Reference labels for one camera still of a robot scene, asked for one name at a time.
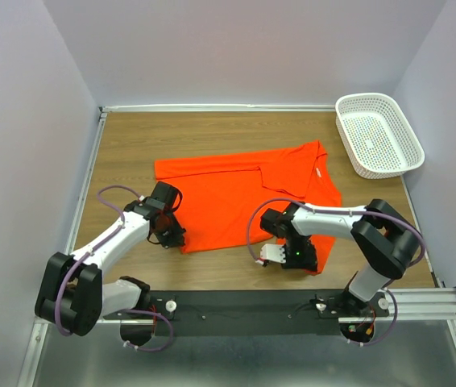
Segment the orange t shirt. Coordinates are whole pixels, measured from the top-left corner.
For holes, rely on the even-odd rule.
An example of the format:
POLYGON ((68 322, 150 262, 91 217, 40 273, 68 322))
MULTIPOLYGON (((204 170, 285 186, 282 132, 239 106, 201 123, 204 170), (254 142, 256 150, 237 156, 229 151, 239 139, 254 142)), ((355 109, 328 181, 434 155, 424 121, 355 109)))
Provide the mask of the orange t shirt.
POLYGON ((340 206, 342 195, 326 169, 327 151, 315 140, 280 148, 220 156, 157 160, 155 178, 176 187, 176 212, 186 230, 182 253, 243 246, 270 239, 252 213, 261 204, 284 210, 287 200, 340 206))

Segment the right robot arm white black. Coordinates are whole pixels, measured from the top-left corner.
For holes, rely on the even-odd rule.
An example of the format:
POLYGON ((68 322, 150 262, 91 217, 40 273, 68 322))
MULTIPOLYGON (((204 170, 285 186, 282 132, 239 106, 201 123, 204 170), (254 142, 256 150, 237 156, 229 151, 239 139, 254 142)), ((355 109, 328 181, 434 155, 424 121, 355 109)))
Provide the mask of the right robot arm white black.
POLYGON ((387 202, 374 199, 366 206, 330 207, 288 200, 282 210, 273 210, 265 202, 255 211, 260 228, 282 239, 282 244, 267 243, 255 262, 271 262, 283 268, 315 270, 321 259, 313 245, 314 236, 353 240, 366 263, 338 295, 326 301, 327 306, 349 316, 359 316, 371 308, 375 295, 425 255, 426 244, 421 233, 387 202))

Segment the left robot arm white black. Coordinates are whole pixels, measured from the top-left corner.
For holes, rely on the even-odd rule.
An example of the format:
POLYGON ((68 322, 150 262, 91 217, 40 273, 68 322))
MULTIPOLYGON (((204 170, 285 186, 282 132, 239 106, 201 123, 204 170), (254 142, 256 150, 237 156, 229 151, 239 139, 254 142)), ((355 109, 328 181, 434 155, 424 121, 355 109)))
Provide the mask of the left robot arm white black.
POLYGON ((183 194, 176 187, 158 182, 147 197, 137 194, 124 207, 97 199, 118 217, 98 237, 70 253, 56 252, 47 262, 35 301, 35 315, 54 323, 64 335, 87 335, 97 321, 125 312, 141 318, 155 315, 149 284, 130 276, 105 283, 104 276, 132 248, 142 242, 168 248, 185 244, 185 229, 176 212, 183 194))

